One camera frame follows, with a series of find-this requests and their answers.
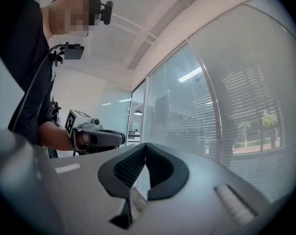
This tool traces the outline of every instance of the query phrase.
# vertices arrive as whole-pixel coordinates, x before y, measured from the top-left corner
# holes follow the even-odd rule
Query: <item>forearm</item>
[[[73,150],[68,134],[64,129],[55,126],[52,122],[45,122],[38,128],[41,144],[55,150]]]

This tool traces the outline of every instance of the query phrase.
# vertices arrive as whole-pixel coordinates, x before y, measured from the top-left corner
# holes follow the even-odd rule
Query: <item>ceiling light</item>
[[[142,115],[143,113],[142,113],[140,110],[137,110],[137,111],[134,112],[134,114],[140,116],[140,115]]]
[[[130,101],[130,100],[132,100],[132,98],[131,98],[131,97],[130,97],[130,98],[128,98],[128,99],[119,100],[119,102],[120,102],[120,103],[123,103],[123,102],[128,102],[128,101]]]
[[[193,70],[191,73],[188,73],[186,76],[183,76],[179,79],[179,81],[182,83],[186,81],[187,79],[191,78],[192,76],[195,76],[198,73],[202,72],[202,68],[198,67],[197,69]]]

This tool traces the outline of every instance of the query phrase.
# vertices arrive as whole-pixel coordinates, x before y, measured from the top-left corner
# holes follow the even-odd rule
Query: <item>neck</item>
[[[46,37],[46,40],[48,41],[53,36],[53,32],[52,32],[51,26],[50,26],[49,6],[42,7],[41,12],[42,12],[42,17],[43,17],[44,35]]]

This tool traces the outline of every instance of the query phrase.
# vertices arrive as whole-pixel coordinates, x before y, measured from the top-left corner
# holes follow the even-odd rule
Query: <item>shirt sleeve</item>
[[[38,127],[44,124],[45,122],[52,122],[50,117],[50,95],[53,88],[54,80],[50,83],[47,94],[44,98],[44,101],[41,104],[41,108],[38,114]]]

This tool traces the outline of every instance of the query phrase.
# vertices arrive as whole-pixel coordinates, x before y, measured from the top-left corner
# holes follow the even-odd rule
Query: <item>white wall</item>
[[[60,127],[65,125],[68,113],[73,109],[99,118],[105,129],[126,134],[130,101],[120,103],[119,100],[130,98],[130,91],[104,79],[57,67],[51,95],[62,108],[59,112]],[[58,152],[62,157],[72,154]]]
[[[138,63],[132,88],[136,88],[145,76],[173,49],[198,29],[231,8],[247,0],[197,0],[173,20],[159,36],[160,43],[151,47]]]

